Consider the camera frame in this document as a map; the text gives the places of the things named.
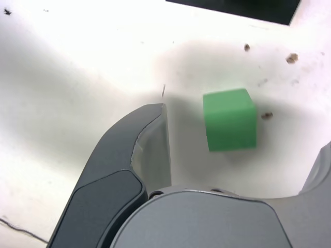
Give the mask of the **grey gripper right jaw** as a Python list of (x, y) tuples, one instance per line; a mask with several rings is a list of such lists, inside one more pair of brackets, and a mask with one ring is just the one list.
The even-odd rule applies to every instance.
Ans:
[(330, 247), (330, 145), (296, 196), (162, 194), (124, 222), (111, 247)]

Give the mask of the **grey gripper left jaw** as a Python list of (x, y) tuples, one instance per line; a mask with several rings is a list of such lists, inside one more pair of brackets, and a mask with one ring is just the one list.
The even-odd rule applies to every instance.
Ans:
[(109, 247), (151, 192), (171, 185), (167, 108), (144, 105), (100, 139), (48, 247)]

